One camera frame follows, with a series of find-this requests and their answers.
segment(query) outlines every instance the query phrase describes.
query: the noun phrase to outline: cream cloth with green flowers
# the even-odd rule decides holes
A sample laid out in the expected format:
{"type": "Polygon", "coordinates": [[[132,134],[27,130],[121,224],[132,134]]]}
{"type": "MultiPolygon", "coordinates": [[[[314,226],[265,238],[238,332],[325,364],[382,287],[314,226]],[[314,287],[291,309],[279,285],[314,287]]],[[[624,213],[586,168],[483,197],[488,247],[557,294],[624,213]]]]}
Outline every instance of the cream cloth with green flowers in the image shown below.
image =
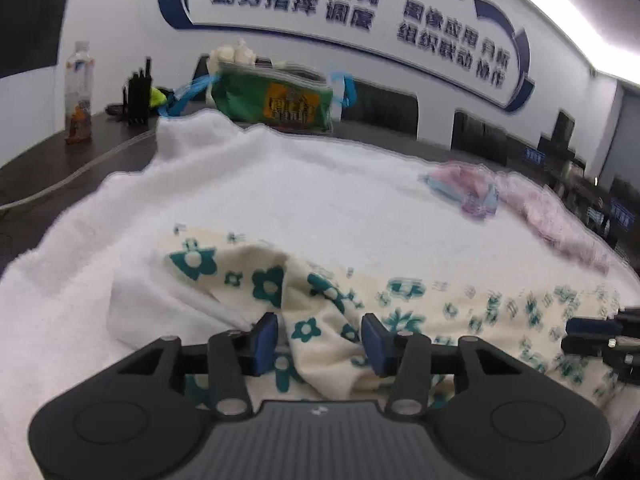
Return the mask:
{"type": "MultiPolygon", "coordinates": [[[[601,361],[560,349],[567,319],[617,310],[616,292],[604,285],[484,290],[420,276],[376,279],[357,269],[325,270],[242,235],[191,228],[163,240],[161,250],[178,279],[250,322],[265,312],[278,315],[273,371],[247,378],[256,409],[263,399],[384,400],[393,379],[373,374],[360,343],[360,320],[368,312],[392,332],[423,333],[438,344],[477,335],[598,406],[617,389],[616,375],[601,361]]],[[[206,377],[190,377],[187,395],[206,404],[206,388],[206,377]]],[[[434,377],[431,402],[444,403],[453,393],[452,377],[434,377]]]]}

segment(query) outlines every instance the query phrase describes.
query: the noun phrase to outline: dark table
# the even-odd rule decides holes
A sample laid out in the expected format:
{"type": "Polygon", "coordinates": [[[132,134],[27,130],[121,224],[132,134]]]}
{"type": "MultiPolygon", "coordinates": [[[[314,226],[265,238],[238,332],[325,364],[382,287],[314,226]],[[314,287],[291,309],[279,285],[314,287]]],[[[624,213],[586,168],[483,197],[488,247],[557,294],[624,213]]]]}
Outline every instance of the dark table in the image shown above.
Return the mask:
{"type": "MultiPolygon", "coordinates": [[[[189,104],[186,114],[202,107],[202,104],[189,104]]],[[[121,143],[154,130],[156,121],[157,118],[152,118],[148,126],[127,126],[105,114],[98,114],[93,118],[91,142],[66,145],[64,132],[54,134],[0,168],[0,203],[20,200],[56,184],[121,143]]],[[[471,164],[482,163],[492,170],[504,169],[468,153],[452,152],[368,124],[337,122],[330,136],[372,144],[433,162],[462,160],[471,164]]],[[[140,171],[149,164],[155,153],[156,138],[151,136],[100,162],[68,186],[27,205],[0,212],[0,274],[16,256],[36,248],[57,216],[94,192],[108,174],[114,171],[140,171]]]]}

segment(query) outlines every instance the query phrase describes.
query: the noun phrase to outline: white blanket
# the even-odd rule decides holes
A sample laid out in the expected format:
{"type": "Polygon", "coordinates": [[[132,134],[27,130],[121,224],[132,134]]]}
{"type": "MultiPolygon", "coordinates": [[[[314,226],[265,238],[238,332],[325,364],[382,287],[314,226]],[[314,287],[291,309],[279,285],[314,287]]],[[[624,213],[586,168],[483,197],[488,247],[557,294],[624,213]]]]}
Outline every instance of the white blanket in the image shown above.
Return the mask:
{"type": "MultiPolygon", "coordinates": [[[[497,290],[550,282],[595,290],[604,280],[551,253],[506,208],[484,223],[464,218],[418,181],[431,167],[421,160],[263,126],[243,133],[213,111],[161,121],[158,146],[145,171],[111,175],[63,213],[0,282],[0,478],[39,478],[26,440],[33,413],[130,351],[106,330],[114,271],[142,259],[176,223],[251,233],[373,276],[497,290]]],[[[621,261],[606,282],[621,304],[640,301],[621,261]]],[[[169,328],[159,322],[158,335],[169,328]]]]}

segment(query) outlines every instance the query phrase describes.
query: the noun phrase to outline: wall sign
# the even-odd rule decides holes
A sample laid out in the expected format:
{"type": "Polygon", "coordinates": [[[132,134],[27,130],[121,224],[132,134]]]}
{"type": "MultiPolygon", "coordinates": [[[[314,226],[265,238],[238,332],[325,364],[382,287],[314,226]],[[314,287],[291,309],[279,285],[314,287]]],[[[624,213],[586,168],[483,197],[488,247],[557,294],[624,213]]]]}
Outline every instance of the wall sign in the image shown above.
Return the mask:
{"type": "Polygon", "coordinates": [[[526,32],[516,31],[489,0],[158,0],[158,4],[166,22],[178,30],[269,34],[351,50],[436,78],[505,113],[521,109],[534,89],[526,32]]]}

